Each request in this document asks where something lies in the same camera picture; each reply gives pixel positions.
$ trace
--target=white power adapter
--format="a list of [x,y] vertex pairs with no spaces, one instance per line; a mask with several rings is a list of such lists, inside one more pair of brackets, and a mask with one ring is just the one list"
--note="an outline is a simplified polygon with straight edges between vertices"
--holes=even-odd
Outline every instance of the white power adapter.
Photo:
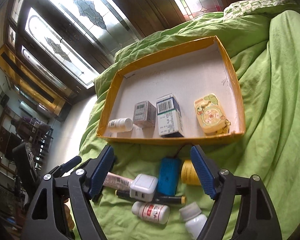
[[151,202],[155,189],[158,184],[158,179],[154,176],[139,174],[130,186],[130,197]]

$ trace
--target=yellow wooden panel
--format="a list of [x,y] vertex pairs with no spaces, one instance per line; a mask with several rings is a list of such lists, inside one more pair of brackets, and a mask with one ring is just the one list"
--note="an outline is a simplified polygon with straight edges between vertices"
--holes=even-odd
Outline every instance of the yellow wooden panel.
[[[8,57],[16,64],[16,66],[27,75],[35,84],[47,92],[54,101],[51,103],[42,95],[40,95],[36,90],[30,87],[30,85],[25,82],[10,66],[9,64],[1,57],[1,54],[5,52]],[[13,54],[13,52],[6,46],[3,45],[0,49],[0,68],[2,71],[13,81],[15,84],[19,85],[20,88],[33,98],[37,103],[41,103],[47,109],[55,113],[56,115],[60,114],[60,111],[65,104],[65,100],[58,95],[54,90],[52,90],[48,85],[43,83],[36,75],[34,75],[22,62]]]

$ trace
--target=white medicine bottle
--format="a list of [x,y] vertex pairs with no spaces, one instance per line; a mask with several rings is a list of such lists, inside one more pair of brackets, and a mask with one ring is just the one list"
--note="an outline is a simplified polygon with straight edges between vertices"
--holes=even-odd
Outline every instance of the white medicine bottle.
[[110,132],[128,132],[133,129],[133,122],[130,118],[119,118],[108,123]]
[[193,202],[179,209],[181,217],[186,222],[186,229],[192,235],[193,239],[197,239],[207,217],[201,214],[201,209],[196,202]]
[[165,224],[170,216],[170,208],[166,205],[137,201],[132,205],[132,213],[142,220]]

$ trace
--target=green blanket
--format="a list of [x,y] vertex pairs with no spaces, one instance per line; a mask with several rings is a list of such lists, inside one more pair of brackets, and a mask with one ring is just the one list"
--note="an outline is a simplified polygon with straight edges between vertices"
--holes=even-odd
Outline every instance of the green blanket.
[[[223,13],[207,13],[170,30],[152,34],[124,48],[116,62],[95,81],[98,100],[81,141],[83,160],[98,156],[105,141],[96,138],[101,111],[111,80],[120,68],[149,53],[186,41],[217,35],[236,70],[244,103],[246,133],[226,146],[203,146],[219,167],[237,176],[258,174],[264,181],[276,209],[283,239],[300,223],[300,14],[284,7],[263,10],[223,21]],[[173,156],[179,146],[149,146],[113,143],[118,157],[113,172],[134,179],[139,173],[158,176],[160,160]],[[190,147],[179,157],[189,159]],[[201,187],[179,181],[177,195],[196,201],[208,216],[213,201]],[[224,239],[234,230],[240,198]],[[92,204],[109,240],[191,239],[178,209],[171,206],[167,225],[144,222],[131,213],[132,203],[118,199],[105,188],[98,203]]]

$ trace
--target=barcode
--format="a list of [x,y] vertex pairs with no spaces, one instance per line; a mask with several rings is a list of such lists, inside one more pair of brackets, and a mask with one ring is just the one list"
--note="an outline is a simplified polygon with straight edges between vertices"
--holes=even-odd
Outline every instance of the barcode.
[[141,109],[141,108],[145,108],[145,104],[142,104],[142,105],[137,105],[137,109]]
[[157,104],[158,114],[161,114],[165,111],[169,111],[173,109],[172,98],[169,98],[167,101],[163,101]]
[[127,181],[125,179],[121,180],[121,183],[126,185],[127,187],[129,186],[129,181]]

